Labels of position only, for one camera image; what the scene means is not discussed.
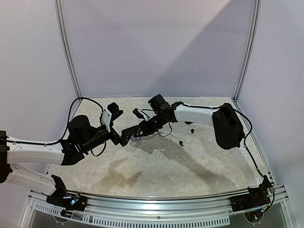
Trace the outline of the purple round charging case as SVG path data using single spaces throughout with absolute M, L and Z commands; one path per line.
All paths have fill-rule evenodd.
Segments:
M 132 142 L 139 142 L 140 140 L 141 140 L 140 137 L 131 139 Z

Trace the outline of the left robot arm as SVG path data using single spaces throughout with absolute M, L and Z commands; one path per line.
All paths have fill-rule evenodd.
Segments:
M 67 206 L 71 197 L 60 177 L 43 175 L 22 167 L 24 162 L 52 163 L 61 166 L 77 164 L 89 151 L 105 144 L 125 146 L 139 127 L 132 126 L 118 134 L 113 122 L 123 111 L 111 103 L 101 114 L 100 126 L 93 127 L 86 115 L 78 115 L 67 124 L 69 136 L 58 142 L 35 142 L 14 139 L 0 132 L 0 181 L 12 183 L 52 196 L 60 206 Z

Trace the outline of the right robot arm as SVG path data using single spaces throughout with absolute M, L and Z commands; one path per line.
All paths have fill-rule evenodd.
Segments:
M 216 143 L 227 150 L 237 162 L 245 176 L 249 190 L 246 203 L 249 207 L 256 207 L 264 199 L 263 191 L 272 188 L 267 175 L 258 168 L 249 147 L 246 144 L 248 135 L 238 117 L 240 112 L 231 104 L 205 107 L 187 104 L 182 101 L 169 104 L 161 94 L 149 100 L 154 116 L 146 114 L 144 109 L 133 110 L 133 113 L 142 121 L 134 137 L 144 137 L 159 131 L 165 124 L 185 122 L 197 123 L 213 127 Z

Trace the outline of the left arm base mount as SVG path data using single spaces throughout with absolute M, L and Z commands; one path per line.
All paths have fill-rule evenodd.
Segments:
M 81 193 L 72 194 L 66 189 L 65 184 L 59 176 L 51 175 L 55 182 L 55 191 L 47 196 L 46 202 L 55 206 L 65 208 L 65 211 L 84 212 L 88 198 Z

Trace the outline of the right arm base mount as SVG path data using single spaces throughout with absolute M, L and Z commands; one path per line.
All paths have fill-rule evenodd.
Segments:
M 257 188 L 248 187 L 247 190 L 247 194 L 229 198 L 233 212 L 257 209 L 259 213 L 265 213 L 275 201 L 275 188 L 266 175 Z

